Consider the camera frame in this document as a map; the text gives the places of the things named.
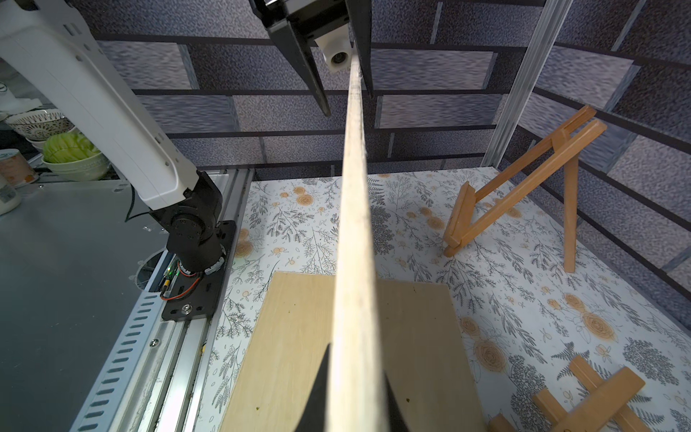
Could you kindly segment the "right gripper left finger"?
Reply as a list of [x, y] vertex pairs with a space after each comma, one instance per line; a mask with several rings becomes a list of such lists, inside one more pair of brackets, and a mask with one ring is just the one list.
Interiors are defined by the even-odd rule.
[[295, 432], [324, 432], [327, 410], [330, 345], [324, 352], [310, 395]]

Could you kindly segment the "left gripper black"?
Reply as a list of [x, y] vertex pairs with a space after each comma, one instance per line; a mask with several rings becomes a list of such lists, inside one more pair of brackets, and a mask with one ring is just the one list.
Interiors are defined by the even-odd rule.
[[305, 83], [325, 116], [331, 116], [331, 109], [307, 41], [349, 24], [367, 93], [374, 94], [371, 0], [250, 1], [249, 4], [269, 39]]

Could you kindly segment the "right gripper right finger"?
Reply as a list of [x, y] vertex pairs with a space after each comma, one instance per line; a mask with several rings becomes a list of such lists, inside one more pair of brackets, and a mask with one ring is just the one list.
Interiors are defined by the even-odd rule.
[[406, 424], [405, 419], [399, 408], [399, 404], [396, 401], [392, 386], [386, 372], [383, 372], [384, 382], [386, 386], [386, 401], [387, 401], [387, 412], [388, 412], [388, 424], [390, 432], [409, 432], [410, 429]]

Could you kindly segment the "wooden easel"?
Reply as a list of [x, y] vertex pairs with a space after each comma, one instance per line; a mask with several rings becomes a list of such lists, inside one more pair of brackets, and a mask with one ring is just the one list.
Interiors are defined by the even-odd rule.
[[543, 376], [534, 367], [525, 365], [522, 358], [499, 353], [478, 354], [476, 360], [488, 371], [509, 371], [515, 387], [510, 397], [511, 409], [489, 420], [490, 431], [599, 431], [611, 422], [622, 431], [651, 429], [629, 406], [645, 381], [627, 366], [606, 379], [584, 357], [575, 356], [568, 370], [587, 395], [566, 410], [545, 387]]
[[[500, 172], [480, 190], [475, 190], [469, 183], [462, 185], [444, 231], [443, 241], [446, 244], [444, 255], [453, 257], [462, 248], [468, 246], [491, 224], [498, 221], [502, 215], [508, 213], [536, 187], [539, 187], [562, 168], [564, 170], [563, 267], [567, 273], [574, 272], [577, 252], [579, 154], [608, 128], [604, 122], [595, 118], [596, 113], [597, 111], [593, 107], [583, 106], [570, 119], [538, 142], [532, 149], [529, 149], [527, 153], [518, 158], [506, 170]], [[547, 158], [509, 194], [496, 202], [478, 221], [473, 222], [471, 220], [477, 203], [480, 203], [487, 195], [549, 150], [552, 151], [550, 158]]]

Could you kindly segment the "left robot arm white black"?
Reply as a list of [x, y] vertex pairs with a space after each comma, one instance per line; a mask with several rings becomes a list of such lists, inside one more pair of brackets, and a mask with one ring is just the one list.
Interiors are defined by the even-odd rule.
[[[351, 68], [364, 89], [374, 87], [370, 2], [255, 1], [251, 8], [325, 115], [331, 109], [312, 41], [333, 68]], [[201, 273], [221, 261], [221, 192], [169, 140], [71, 3], [3, 2], [1, 57], [124, 174], [168, 231], [167, 247], [186, 271]]]

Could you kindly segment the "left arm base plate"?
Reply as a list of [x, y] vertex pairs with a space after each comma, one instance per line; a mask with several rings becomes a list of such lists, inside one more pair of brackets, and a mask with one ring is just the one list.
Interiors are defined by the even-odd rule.
[[197, 274], [186, 274], [180, 264], [174, 265], [173, 281], [161, 297], [164, 321], [210, 319], [217, 310], [224, 286], [225, 273], [230, 265], [230, 252], [235, 240], [237, 223], [223, 221], [219, 234], [223, 255], [216, 266]]

